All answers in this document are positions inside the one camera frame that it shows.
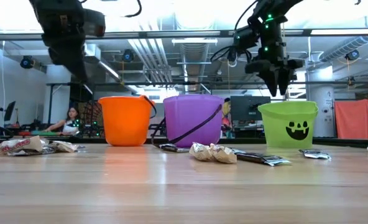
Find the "desk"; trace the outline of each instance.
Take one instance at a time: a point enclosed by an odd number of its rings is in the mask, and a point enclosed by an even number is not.
[[[264,145],[237,145],[265,152]],[[0,156],[0,223],[368,223],[366,149],[332,161],[269,149],[292,166],[199,162],[152,146]]]

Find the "ceiling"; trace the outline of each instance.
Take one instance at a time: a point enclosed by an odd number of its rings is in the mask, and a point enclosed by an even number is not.
[[[3,5],[5,1],[9,1],[10,7],[6,9]],[[84,7],[99,10],[106,15],[107,32],[115,31],[134,31],[134,30],[176,30],[176,29],[216,29],[232,30],[237,18],[242,11],[247,7],[249,1],[237,0],[234,4],[213,4],[211,0],[195,1],[195,0],[154,0],[152,3],[143,0],[143,13],[139,17],[126,19],[120,16],[136,12],[137,3],[133,0],[118,0],[118,1],[100,1],[88,0],[84,3]],[[362,0],[361,4],[355,6],[356,1],[350,0],[304,0],[303,2],[292,8],[287,17],[289,21],[285,23],[287,29],[305,29],[305,28],[365,28],[368,27],[368,0]],[[10,21],[0,19],[0,30],[39,30],[32,8],[28,0],[0,0],[0,18],[7,15],[17,18]],[[251,15],[250,10],[244,18]],[[243,19],[239,26],[244,26],[246,19]],[[318,61],[318,56],[323,52],[327,52],[337,47],[343,41],[349,40],[351,37],[287,37],[287,53],[292,58],[302,58],[305,60]],[[173,81],[184,81],[185,76],[195,77],[197,80],[214,81],[216,76],[223,81],[230,82],[251,82],[259,81],[252,74],[244,73],[245,62],[238,61],[235,67],[228,67],[225,61],[217,61],[210,65],[205,65],[204,72],[202,65],[189,65],[183,68],[177,62],[184,60],[195,62],[206,62],[210,56],[217,50],[232,44],[231,38],[218,38],[216,44],[203,44],[203,51],[194,52],[193,45],[173,44],[172,39],[160,40],[168,65],[175,69],[172,76]],[[123,75],[125,82],[144,82],[145,77],[142,73],[143,62],[141,57],[135,54],[135,59],[131,63],[122,65],[121,57],[125,49],[133,49],[131,40],[88,40],[87,44],[96,44],[102,51],[102,58],[107,61],[115,71]],[[147,45],[151,49],[151,40],[148,40]],[[5,45],[6,53],[14,60],[21,60],[22,56],[9,54],[9,51],[14,50],[46,50],[42,41],[7,41]],[[249,49],[256,53],[257,48]],[[368,80],[368,44],[358,48],[360,59],[351,64],[347,64],[344,57],[334,59],[326,64],[332,64],[334,74],[332,80],[346,81],[348,76],[355,76],[356,80]],[[48,55],[37,54],[34,58],[44,64],[50,64],[51,61]],[[153,55],[153,58],[158,61],[158,57]],[[102,77],[104,80],[105,72],[99,71],[100,74],[92,74],[93,76]],[[368,91],[368,85],[358,85],[355,90],[348,90],[346,85],[337,85],[338,90],[343,91]],[[222,89],[246,89],[246,88],[264,88],[260,85],[225,85],[214,88]]]

